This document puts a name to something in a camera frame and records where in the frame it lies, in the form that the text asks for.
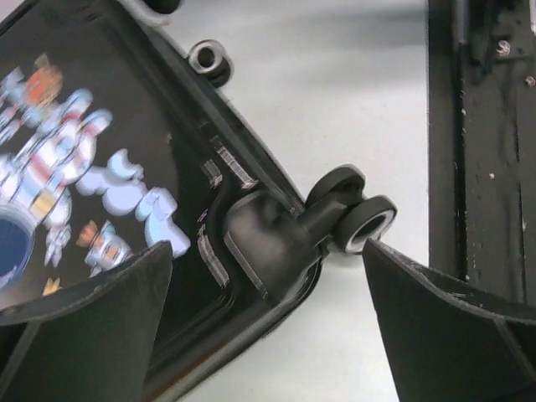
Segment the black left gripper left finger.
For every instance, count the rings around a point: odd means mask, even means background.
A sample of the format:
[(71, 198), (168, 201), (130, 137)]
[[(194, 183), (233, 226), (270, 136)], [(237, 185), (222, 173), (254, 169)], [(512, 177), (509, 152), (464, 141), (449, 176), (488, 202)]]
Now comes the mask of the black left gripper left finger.
[(1, 311), (3, 401), (138, 401), (172, 275), (161, 242)]

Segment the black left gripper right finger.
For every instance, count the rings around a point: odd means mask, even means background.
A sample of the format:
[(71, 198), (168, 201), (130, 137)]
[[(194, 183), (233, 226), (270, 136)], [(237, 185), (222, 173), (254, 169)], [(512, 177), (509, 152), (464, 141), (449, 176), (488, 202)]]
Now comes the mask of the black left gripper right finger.
[(535, 310), (422, 266), (377, 240), (368, 287), (401, 401), (533, 401)]

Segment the space astronaut print suitcase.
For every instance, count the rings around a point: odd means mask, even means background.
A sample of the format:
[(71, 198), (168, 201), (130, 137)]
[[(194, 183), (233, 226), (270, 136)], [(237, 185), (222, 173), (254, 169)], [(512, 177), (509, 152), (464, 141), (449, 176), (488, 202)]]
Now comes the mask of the space astronaut print suitcase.
[(1, 311), (161, 242), (172, 275), (138, 401), (176, 401), (283, 322), (331, 247), (392, 224), (342, 165), (302, 198), (218, 89), (209, 39), (182, 54), (117, 1), (24, 1), (1, 23)]

